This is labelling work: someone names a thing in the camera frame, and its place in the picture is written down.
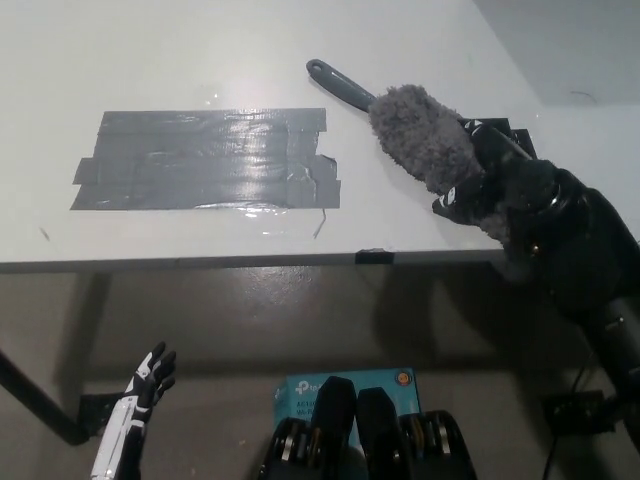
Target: white robotic hand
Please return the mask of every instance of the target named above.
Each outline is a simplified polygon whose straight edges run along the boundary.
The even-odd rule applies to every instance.
[[[116,403],[91,471],[91,480],[139,480],[140,459],[153,407],[174,383],[176,353],[160,343],[142,361]]]

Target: metal bracket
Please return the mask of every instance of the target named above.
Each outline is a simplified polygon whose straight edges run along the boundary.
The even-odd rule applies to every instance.
[[[602,390],[553,395],[542,400],[547,424],[558,437],[615,432],[614,423],[600,415],[605,406]]]
[[[82,395],[78,409],[78,425],[89,437],[100,435],[109,422],[113,407],[121,398],[122,392]]]

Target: logo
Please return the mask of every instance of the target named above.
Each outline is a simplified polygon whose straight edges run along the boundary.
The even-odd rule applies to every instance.
[[[453,187],[451,190],[449,190],[449,193],[442,195],[440,197],[440,205],[442,205],[443,207],[448,207],[455,201],[456,201],[456,187]]]
[[[411,374],[405,370],[400,370],[396,373],[396,383],[401,387],[406,387],[407,385],[411,385],[413,378],[411,378]]]
[[[307,382],[306,380],[302,380],[301,382],[298,382],[298,386],[296,387],[296,392],[298,392],[298,395],[302,395],[304,392],[317,392],[318,390],[320,390],[320,387],[322,385],[311,385],[309,382]]]

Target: gray duct tape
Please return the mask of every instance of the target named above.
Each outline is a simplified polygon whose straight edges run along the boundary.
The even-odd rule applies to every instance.
[[[215,207],[216,205],[266,204],[277,208],[339,208],[340,181],[324,156],[290,160],[270,172],[204,175],[194,181],[158,171],[152,182],[83,184],[73,210],[149,210]],[[202,164],[203,172],[211,163]]]
[[[105,112],[99,134],[203,133],[226,136],[274,131],[326,132],[326,112],[322,108]]]
[[[142,155],[218,157],[232,155],[305,156],[315,155],[317,133],[272,133],[269,135],[99,135],[94,157],[135,158]]]
[[[339,208],[323,109],[107,112],[72,209]]]

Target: robotic arm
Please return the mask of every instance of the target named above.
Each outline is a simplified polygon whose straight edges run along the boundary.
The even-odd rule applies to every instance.
[[[612,424],[640,401],[640,322],[630,308],[640,294],[640,247],[600,192],[532,159],[509,131],[462,123],[485,172],[434,202],[433,210],[463,224],[506,215],[508,252],[531,266],[560,313],[582,329],[614,385],[616,397],[592,420]],[[640,450],[640,432],[626,425]]]
[[[140,459],[153,407],[175,383],[176,354],[160,343],[142,361],[116,403],[96,456],[91,480],[140,480]]]

